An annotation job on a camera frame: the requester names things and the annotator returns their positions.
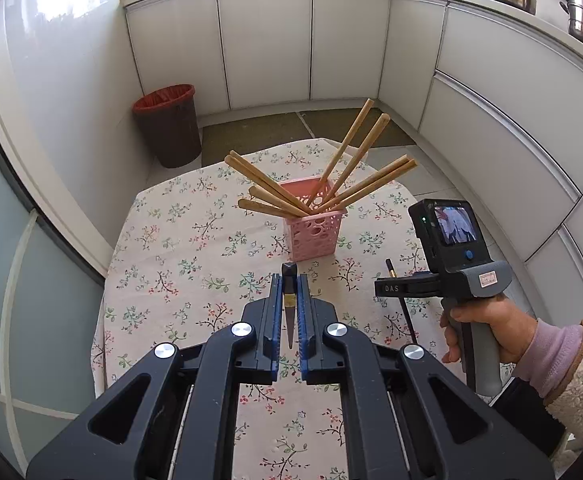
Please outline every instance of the human hand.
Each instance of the human hand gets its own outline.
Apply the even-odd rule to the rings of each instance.
[[[504,294],[484,300],[472,300],[451,309],[451,317],[463,323],[488,323],[499,345],[501,363],[517,363],[531,344],[538,321],[525,314]],[[449,324],[447,314],[441,317],[445,340],[449,351],[443,363],[455,363],[460,359],[458,335]]]

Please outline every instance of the white sticker label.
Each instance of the white sticker label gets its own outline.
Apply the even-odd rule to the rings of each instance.
[[[486,286],[489,285],[494,285],[494,283],[498,283],[498,278],[495,277],[495,270],[492,270],[491,272],[486,272],[484,274],[480,274],[478,276],[478,279],[480,280],[480,286],[482,288],[485,288]]]

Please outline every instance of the display screen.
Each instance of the display screen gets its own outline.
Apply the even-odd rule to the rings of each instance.
[[[476,228],[464,207],[436,206],[433,209],[445,244],[454,245],[476,241]]]

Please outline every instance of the floral tablecloth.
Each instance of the floral tablecloth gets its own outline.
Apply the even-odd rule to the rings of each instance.
[[[246,158],[281,181],[322,173],[334,152],[312,139]],[[349,160],[343,156],[334,179]],[[360,163],[345,186],[373,171]],[[138,195],[114,251],[94,338],[97,394],[157,343],[199,344],[239,320],[245,303],[268,294],[271,273],[280,272],[289,249],[282,219],[237,207],[250,186],[221,162]],[[335,254],[299,263],[311,294],[333,303],[342,322],[395,348],[409,341],[400,304],[375,298],[373,280],[387,275],[387,257],[399,275],[426,268],[407,213],[414,202],[398,183],[380,188],[350,206]],[[439,300],[407,303],[419,343],[442,357]],[[234,478],[347,480],[338,386],[301,383],[297,343],[289,350],[286,340],[283,333],[278,381],[242,386]]]

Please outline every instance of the chopstick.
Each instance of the chopstick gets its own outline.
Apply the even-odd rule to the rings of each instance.
[[[288,213],[291,213],[293,216],[297,217],[307,216],[307,213],[305,213],[302,209],[298,209],[296,206],[293,206],[290,203],[285,202],[283,199],[278,198],[276,195],[269,193],[268,191],[264,190],[261,187],[258,186],[250,187],[249,194],[253,197],[259,198],[260,200],[268,202],[271,205],[274,205],[280,209],[283,209]]]
[[[341,176],[338,177],[338,180],[334,184],[334,187],[332,187],[332,189],[329,190],[327,195],[325,195],[323,201],[326,202],[334,197],[335,192],[338,191],[338,188],[342,186],[345,180],[347,180],[347,177],[350,175],[351,171],[353,171],[356,165],[361,161],[361,159],[363,158],[365,153],[367,153],[367,150],[369,150],[371,145],[374,142],[376,142],[376,139],[378,139],[379,135],[382,133],[382,130],[385,129],[385,126],[387,126],[390,120],[391,118],[389,117],[388,114],[380,115],[380,117],[376,121],[376,124],[374,124],[371,127],[369,133],[367,134],[367,137],[365,137],[365,140],[363,140],[363,143],[358,148],[358,153],[356,153],[356,155],[349,161],[349,164],[347,164],[347,167],[345,168]]]
[[[364,187],[363,189],[359,190],[358,192],[352,194],[349,198],[346,198],[342,202],[340,202],[337,206],[338,209],[345,209],[354,202],[360,200],[361,198],[367,196],[370,193],[373,193],[379,187],[384,186],[386,183],[391,182],[393,179],[405,174],[407,171],[412,170],[418,165],[415,159],[409,160],[406,164],[403,164],[399,168],[396,168],[394,171],[387,173],[385,176],[379,178],[374,183],[369,184],[369,186]]]
[[[240,173],[242,173],[249,180],[253,180],[256,184],[260,184],[260,182],[258,182],[257,180],[254,180],[251,175],[245,173],[243,171],[243,169],[247,170],[249,173],[253,174],[254,176],[258,177],[258,179],[263,181],[266,184],[266,186],[261,186],[261,187],[263,187],[265,190],[268,191],[269,190],[268,187],[273,189],[274,193],[272,193],[272,194],[274,196],[280,195],[281,199],[285,200],[286,202],[289,202],[291,205],[296,206],[298,209],[303,210],[307,214],[312,214],[311,209],[308,208],[308,206],[306,206],[300,199],[293,196],[289,191],[284,189],[284,187],[282,187],[280,184],[278,184],[276,181],[274,181],[271,177],[265,175],[262,171],[260,171],[258,168],[256,168],[251,162],[242,158],[242,156],[240,156],[234,150],[231,150],[229,152],[228,156],[232,156],[240,164],[238,165],[238,167],[232,166],[229,162],[227,162],[226,157],[225,157],[225,162],[228,163],[228,165],[230,165],[236,171],[239,171]]]
[[[369,175],[365,180],[361,180],[355,186],[351,186],[346,191],[340,193],[340,195],[334,196],[331,200],[320,204],[317,208],[314,209],[314,211],[313,211],[314,215],[317,215],[319,213],[327,211],[329,208],[331,208],[334,205],[337,205],[338,203],[342,202],[343,200],[349,198],[354,193],[357,193],[361,189],[364,189],[365,187],[369,186],[369,184],[374,183],[379,178],[384,177],[387,173],[390,173],[390,172],[400,168],[402,165],[409,162],[409,160],[411,160],[411,159],[407,155],[403,155],[400,158],[396,158],[396,160],[394,160],[392,163],[390,163],[390,164],[386,165],[384,168],[376,171],[376,173]]]
[[[338,151],[334,153],[334,156],[332,156],[331,160],[329,161],[329,164],[325,168],[325,172],[320,177],[320,180],[316,184],[314,190],[309,194],[309,198],[305,202],[308,206],[311,206],[311,204],[313,203],[314,199],[316,198],[316,195],[318,194],[318,191],[325,184],[325,182],[329,178],[329,175],[334,170],[335,165],[338,163],[341,156],[343,156],[345,149],[347,148],[347,146],[349,146],[349,143],[351,142],[351,139],[353,139],[353,136],[358,132],[358,129],[361,127],[361,124],[363,124],[363,121],[365,120],[365,117],[367,117],[367,114],[369,113],[369,110],[371,109],[372,106],[373,101],[371,99],[367,99],[367,102],[364,104],[363,108],[361,108],[361,111],[358,113],[358,116],[353,121],[351,128],[349,128],[349,131],[347,132],[347,135],[343,139],[340,148],[338,148]]]
[[[254,202],[254,200],[248,200],[246,198],[241,198],[238,200],[238,207],[241,209],[248,209],[249,211],[264,213],[265,215],[279,216],[281,218],[297,218],[297,216],[294,216],[291,213],[287,213],[282,209],[278,209],[277,207],[272,207],[260,202]]]

